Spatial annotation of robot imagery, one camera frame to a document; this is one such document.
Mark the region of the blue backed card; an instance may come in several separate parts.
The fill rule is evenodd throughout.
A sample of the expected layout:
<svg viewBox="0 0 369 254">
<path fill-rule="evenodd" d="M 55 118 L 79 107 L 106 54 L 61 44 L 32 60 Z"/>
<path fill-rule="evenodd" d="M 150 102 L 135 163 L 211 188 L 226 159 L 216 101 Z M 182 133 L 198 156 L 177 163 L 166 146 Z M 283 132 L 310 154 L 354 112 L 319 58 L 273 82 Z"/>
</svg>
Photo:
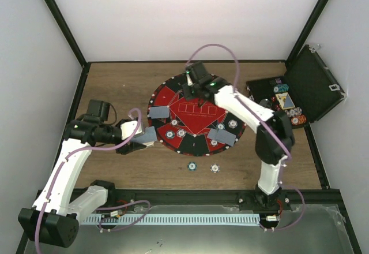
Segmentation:
<svg viewBox="0 0 369 254">
<path fill-rule="evenodd" d="M 149 109 L 148 117 L 151 119 L 168 118 L 170 116 L 170 108 L 167 106 L 153 106 Z"/>
<path fill-rule="evenodd" d="M 217 134 L 218 134 L 218 129 L 210 129 L 207 138 L 209 138 L 210 140 L 217 140 Z"/>
</svg>

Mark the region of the teal chip stack mat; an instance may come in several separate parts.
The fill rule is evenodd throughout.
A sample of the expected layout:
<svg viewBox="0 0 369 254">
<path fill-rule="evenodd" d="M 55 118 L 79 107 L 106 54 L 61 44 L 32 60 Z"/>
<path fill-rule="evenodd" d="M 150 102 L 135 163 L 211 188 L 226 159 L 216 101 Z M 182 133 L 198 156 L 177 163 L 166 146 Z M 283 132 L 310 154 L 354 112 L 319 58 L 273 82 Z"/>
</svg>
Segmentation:
<svg viewBox="0 0 369 254">
<path fill-rule="evenodd" d="M 225 130 L 225 125 L 223 123 L 217 124 L 217 129 Z"/>
</svg>

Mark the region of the brown poker chip stack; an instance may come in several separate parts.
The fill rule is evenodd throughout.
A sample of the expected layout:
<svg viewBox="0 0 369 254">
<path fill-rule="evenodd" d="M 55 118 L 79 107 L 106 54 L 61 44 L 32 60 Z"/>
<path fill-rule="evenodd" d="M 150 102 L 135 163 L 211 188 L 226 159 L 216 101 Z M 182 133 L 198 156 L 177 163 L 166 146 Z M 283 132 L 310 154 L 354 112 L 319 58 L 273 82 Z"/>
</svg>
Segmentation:
<svg viewBox="0 0 369 254">
<path fill-rule="evenodd" d="M 171 121 L 171 125 L 172 125 L 172 126 L 177 126 L 177 124 L 178 124 L 178 121 L 177 121 L 176 119 L 173 119 L 173 120 Z"/>
</svg>

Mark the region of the teal poker chip stack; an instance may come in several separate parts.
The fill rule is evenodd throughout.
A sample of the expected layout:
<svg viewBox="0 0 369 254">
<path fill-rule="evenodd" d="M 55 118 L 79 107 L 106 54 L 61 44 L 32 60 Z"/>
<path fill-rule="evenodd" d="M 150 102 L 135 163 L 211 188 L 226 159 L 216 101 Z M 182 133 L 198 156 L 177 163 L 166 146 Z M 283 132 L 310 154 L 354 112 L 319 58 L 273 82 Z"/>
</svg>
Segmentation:
<svg viewBox="0 0 369 254">
<path fill-rule="evenodd" d="M 168 139 L 173 139 L 176 136 L 176 133 L 172 130 L 168 130 L 166 131 L 165 136 Z"/>
</svg>

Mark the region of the white chip stack mat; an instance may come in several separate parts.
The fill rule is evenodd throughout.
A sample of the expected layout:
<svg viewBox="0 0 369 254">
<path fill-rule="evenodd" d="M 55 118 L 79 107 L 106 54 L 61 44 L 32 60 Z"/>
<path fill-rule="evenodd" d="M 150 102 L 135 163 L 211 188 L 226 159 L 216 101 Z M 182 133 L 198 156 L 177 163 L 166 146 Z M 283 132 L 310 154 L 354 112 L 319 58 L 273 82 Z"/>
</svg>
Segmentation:
<svg viewBox="0 0 369 254">
<path fill-rule="evenodd" d="M 231 129 L 235 129 L 237 126 L 238 126 L 238 122 L 235 121 L 234 119 L 230 120 L 228 122 L 228 126 L 231 128 Z"/>
</svg>

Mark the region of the blue backed card deck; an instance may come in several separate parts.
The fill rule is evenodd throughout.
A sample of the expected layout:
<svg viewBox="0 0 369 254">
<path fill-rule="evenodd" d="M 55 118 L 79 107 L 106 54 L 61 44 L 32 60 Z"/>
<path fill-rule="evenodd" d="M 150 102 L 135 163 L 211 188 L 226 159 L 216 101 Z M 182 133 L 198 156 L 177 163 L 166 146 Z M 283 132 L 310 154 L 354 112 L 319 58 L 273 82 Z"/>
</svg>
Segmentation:
<svg viewBox="0 0 369 254">
<path fill-rule="evenodd" d="M 145 128 L 142 135 L 132 138 L 132 141 L 139 144 L 152 144 L 157 140 L 157 134 L 154 126 Z"/>
</svg>

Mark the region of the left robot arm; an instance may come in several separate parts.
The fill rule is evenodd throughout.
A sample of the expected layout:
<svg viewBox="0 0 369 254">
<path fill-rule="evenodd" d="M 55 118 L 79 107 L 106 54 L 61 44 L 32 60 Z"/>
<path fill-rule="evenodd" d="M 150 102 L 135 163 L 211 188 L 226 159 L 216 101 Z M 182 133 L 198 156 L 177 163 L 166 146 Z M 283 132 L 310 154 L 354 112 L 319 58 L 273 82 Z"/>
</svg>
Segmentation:
<svg viewBox="0 0 369 254">
<path fill-rule="evenodd" d="M 110 103 L 91 100 L 87 112 L 70 121 L 63 133 L 61 151 L 52 173 L 31 208 L 22 208 L 18 221 L 37 253 L 41 244 L 68 248 L 79 226 L 94 211 L 111 210 L 118 203 L 115 185 L 96 180 L 86 191 L 71 199 L 80 172 L 93 151 L 122 152 L 130 141 L 144 133 L 142 113 L 133 108 L 117 124 L 107 123 Z"/>
</svg>

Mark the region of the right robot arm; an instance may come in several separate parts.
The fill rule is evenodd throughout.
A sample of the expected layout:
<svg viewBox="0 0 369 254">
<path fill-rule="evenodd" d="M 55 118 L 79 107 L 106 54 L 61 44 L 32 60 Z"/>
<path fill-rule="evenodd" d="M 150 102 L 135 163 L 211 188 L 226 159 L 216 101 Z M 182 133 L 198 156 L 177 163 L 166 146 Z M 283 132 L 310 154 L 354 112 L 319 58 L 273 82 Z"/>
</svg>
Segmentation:
<svg viewBox="0 0 369 254">
<path fill-rule="evenodd" d="M 211 102 L 235 115 L 255 133 L 255 152 L 261 160 L 255 201 L 264 210 L 272 208 L 283 184 L 283 168 L 292 159 L 291 149 L 295 145 L 288 116 L 250 100 L 224 78 L 212 76 L 202 62 L 187 64 L 184 73 L 186 99 Z"/>
</svg>

